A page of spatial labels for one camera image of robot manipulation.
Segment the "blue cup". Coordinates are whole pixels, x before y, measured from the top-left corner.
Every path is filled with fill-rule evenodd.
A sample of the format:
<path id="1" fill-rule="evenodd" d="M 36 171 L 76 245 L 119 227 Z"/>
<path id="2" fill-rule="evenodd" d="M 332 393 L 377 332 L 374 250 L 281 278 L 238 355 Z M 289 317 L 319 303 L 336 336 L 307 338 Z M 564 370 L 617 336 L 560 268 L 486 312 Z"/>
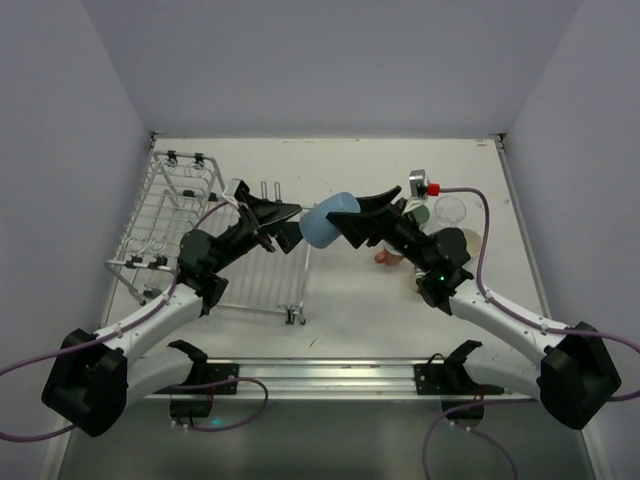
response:
<path id="1" fill-rule="evenodd" d="M 361 207 L 355 196 L 348 192 L 339 192 L 305 213 L 299 221 L 299 229 L 308 244 L 316 249 L 325 249 L 340 236 L 340 232 L 327 219 L 327 215 L 360 211 Z"/>

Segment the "light green cup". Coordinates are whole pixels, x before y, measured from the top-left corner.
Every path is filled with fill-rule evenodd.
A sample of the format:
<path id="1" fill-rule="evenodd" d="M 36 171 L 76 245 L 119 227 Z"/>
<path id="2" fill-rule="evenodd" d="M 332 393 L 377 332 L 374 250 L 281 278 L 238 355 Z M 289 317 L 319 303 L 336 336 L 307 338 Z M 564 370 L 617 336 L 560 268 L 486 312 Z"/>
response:
<path id="1" fill-rule="evenodd" d="M 418 205 L 407 213 L 407 216 L 412 220 L 419 228 L 424 228 L 430 219 L 429 208 L 422 204 Z"/>

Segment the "pink ceramic mug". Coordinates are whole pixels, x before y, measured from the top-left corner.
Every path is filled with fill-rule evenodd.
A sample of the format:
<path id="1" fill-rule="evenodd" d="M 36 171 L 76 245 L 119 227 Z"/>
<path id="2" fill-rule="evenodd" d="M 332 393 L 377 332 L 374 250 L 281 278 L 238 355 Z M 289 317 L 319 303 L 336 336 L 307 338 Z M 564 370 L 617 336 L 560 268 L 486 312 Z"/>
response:
<path id="1" fill-rule="evenodd" d="M 400 254 L 396 254 L 386 248 L 382 248 L 374 256 L 374 261 L 379 265 L 397 266 L 404 260 Z"/>

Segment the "beige brown cup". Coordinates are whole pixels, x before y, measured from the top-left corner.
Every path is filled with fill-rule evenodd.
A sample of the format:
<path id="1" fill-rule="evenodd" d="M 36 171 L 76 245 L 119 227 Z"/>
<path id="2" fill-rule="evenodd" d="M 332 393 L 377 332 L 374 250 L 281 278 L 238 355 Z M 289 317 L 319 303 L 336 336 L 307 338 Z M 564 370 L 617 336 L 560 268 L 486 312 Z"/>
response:
<path id="1" fill-rule="evenodd" d="M 425 275 L 425 273 L 422 270 L 415 269 L 413 271 L 412 283 L 413 283 L 413 287 L 414 287 L 414 289 L 415 289 L 415 291 L 417 293 L 419 293 L 420 290 L 421 290 L 420 282 L 421 282 L 422 278 L 424 277 L 424 275 Z"/>

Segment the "clear glass cup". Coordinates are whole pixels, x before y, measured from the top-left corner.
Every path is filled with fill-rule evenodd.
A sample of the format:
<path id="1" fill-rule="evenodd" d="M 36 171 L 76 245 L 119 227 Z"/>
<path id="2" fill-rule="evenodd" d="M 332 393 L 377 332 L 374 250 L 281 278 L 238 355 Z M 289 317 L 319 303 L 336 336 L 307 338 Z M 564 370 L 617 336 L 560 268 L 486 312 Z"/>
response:
<path id="1" fill-rule="evenodd" d="M 435 220 L 442 226 L 456 226 L 465 219 L 466 214 L 465 204 L 455 196 L 442 196 L 434 204 Z"/>

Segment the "white ceramic mug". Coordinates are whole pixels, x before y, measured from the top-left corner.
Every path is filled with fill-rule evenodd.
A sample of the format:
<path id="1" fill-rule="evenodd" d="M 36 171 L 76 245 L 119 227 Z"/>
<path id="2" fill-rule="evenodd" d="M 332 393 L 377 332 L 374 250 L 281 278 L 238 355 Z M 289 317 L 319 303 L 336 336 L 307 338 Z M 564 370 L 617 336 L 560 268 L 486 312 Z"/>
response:
<path id="1" fill-rule="evenodd" d="M 470 257 L 478 257 L 482 249 L 482 236 L 476 231 L 469 228 L 463 228 L 462 232 L 466 241 L 466 250 L 469 253 Z"/>

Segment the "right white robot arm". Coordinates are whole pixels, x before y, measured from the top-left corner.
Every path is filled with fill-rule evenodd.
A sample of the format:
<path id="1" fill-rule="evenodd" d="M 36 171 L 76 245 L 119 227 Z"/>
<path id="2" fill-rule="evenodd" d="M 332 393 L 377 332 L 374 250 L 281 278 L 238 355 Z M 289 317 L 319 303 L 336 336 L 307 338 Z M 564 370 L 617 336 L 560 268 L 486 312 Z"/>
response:
<path id="1" fill-rule="evenodd" d="M 425 234 L 393 188 L 359 199 L 359 209 L 330 209 L 328 222 L 354 247 L 384 242 L 421 271 L 418 293 L 427 305 L 485 330 L 528 363 L 501 364 L 479 341 L 468 340 L 446 356 L 433 375 L 446 394 L 500 387 L 539 401 L 557 421 L 583 429 L 621 386 L 599 331 L 581 322 L 569 327 L 505 300 L 484 286 L 464 232 L 445 227 Z"/>

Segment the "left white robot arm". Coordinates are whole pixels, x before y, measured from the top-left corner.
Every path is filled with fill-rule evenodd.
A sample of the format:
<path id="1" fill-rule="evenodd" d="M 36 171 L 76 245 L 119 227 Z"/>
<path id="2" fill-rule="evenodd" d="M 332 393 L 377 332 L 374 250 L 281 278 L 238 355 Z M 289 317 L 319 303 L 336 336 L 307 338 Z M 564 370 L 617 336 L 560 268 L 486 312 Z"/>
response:
<path id="1" fill-rule="evenodd" d="M 68 334 L 45 382 L 41 400 L 84 433 L 108 431 L 125 408 L 158 391 L 207 394 L 238 381 L 237 375 L 214 377 L 208 356 L 192 344 L 175 340 L 159 354 L 151 349 L 181 326 L 210 313 L 229 281 L 221 273 L 256 247 L 291 252 L 301 241 L 295 203 L 257 198 L 235 179 L 223 194 L 237 221 L 214 236 L 199 226 L 179 243 L 169 287 L 137 313 L 88 333 Z"/>

